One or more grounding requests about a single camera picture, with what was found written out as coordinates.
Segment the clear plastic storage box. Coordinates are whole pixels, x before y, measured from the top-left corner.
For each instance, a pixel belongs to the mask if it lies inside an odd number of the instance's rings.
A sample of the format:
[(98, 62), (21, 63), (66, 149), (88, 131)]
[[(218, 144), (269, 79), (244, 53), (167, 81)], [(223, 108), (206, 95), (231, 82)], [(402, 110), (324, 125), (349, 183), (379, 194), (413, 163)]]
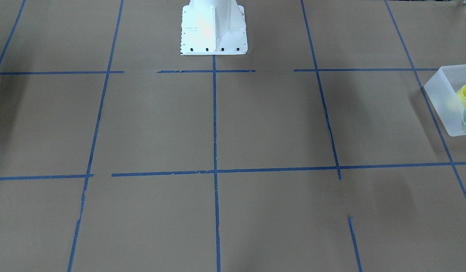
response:
[(466, 85), (466, 64), (442, 66), (424, 85), (449, 136), (466, 136), (461, 128), (464, 107), (456, 91)]

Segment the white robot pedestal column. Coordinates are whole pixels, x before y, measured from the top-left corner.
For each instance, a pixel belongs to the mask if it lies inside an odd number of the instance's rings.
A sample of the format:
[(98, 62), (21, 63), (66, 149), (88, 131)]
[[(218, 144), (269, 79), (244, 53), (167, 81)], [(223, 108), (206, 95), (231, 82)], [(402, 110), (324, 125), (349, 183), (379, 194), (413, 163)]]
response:
[(181, 15), (181, 55), (247, 54), (245, 9), (236, 0), (190, 0)]

